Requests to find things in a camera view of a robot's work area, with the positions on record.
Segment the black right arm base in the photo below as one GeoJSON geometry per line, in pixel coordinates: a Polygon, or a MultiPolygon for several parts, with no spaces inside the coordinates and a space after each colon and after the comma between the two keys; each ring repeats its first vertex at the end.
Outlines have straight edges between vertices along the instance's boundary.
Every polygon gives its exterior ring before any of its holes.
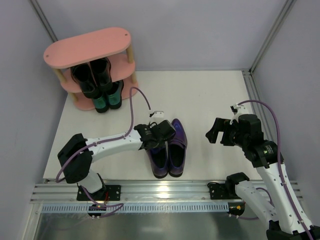
{"type": "Polygon", "coordinates": [[[211,200],[239,200],[237,195],[227,190],[225,183],[209,182],[207,184],[211,200]]]}

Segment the purple loafer shoe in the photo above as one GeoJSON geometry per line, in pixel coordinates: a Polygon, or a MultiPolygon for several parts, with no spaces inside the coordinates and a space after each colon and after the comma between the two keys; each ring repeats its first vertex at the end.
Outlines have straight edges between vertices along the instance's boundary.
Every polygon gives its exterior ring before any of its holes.
{"type": "Polygon", "coordinates": [[[177,118],[173,119],[171,124],[175,129],[175,135],[167,144],[168,173],[178,178],[184,172],[188,140],[184,127],[177,118]]]}
{"type": "Polygon", "coordinates": [[[166,146],[146,150],[151,170],[157,179],[162,179],[168,174],[168,156],[166,146]]]}

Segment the black patent loafer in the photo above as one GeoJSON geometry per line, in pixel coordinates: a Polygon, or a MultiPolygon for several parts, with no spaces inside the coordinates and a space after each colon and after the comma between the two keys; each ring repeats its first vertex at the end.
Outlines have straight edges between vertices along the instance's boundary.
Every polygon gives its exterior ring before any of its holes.
{"type": "Polygon", "coordinates": [[[113,87],[111,63],[107,57],[90,61],[91,71],[98,88],[107,92],[113,87]]]}
{"type": "Polygon", "coordinates": [[[102,95],[87,63],[72,66],[70,72],[72,79],[79,85],[86,98],[95,99],[102,95]]]}

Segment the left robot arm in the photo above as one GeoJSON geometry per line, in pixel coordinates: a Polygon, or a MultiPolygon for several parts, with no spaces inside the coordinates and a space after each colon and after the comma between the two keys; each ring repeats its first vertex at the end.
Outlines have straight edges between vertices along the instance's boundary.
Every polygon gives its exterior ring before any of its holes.
{"type": "Polygon", "coordinates": [[[181,177],[187,158],[188,138],[180,120],[138,124],[127,132],[111,137],[84,138],[75,134],[57,154],[61,169],[56,182],[78,184],[92,195],[106,190],[101,176],[91,164],[105,157],[126,151],[144,150],[151,171],[157,179],[170,175],[181,177]]]}

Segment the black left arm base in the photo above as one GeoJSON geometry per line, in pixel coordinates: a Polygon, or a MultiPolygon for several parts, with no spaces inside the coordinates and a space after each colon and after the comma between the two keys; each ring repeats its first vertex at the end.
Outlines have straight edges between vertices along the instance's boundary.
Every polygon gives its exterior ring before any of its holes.
{"type": "Polygon", "coordinates": [[[88,193],[90,198],[85,193],[82,186],[78,186],[77,201],[120,201],[121,199],[121,185],[105,185],[102,189],[95,193],[88,193]]]}

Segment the green loafer shoe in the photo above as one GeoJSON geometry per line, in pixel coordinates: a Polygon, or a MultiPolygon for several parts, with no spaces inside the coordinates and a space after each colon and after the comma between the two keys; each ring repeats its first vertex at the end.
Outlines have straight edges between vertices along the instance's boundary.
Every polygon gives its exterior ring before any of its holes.
{"type": "Polygon", "coordinates": [[[122,91],[124,81],[119,80],[112,83],[112,88],[106,92],[106,99],[110,109],[117,110],[122,106],[122,91]]]}
{"type": "Polygon", "coordinates": [[[109,110],[108,103],[103,95],[92,99],[95,110],[102,114],[109,110]]]}

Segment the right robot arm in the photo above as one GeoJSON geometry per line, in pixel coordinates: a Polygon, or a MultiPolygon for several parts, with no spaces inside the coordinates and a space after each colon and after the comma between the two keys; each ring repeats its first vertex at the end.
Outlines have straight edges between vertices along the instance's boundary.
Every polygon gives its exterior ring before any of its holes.
{"type": "Polygon", "coordinates": [[[225,181],[228,192],[244,200],[264,223],[267,239],[318,240],[320,228],[301,207],[288,179],[280,146],[264,138],[260,119],[254,114],[239,112],[232,119],[216,118],[206,137],[215,143],[219,132],[221,144],[240,147],[267,188],[270,201],[254,188],[243,172],[229,175],[225,181]]]}

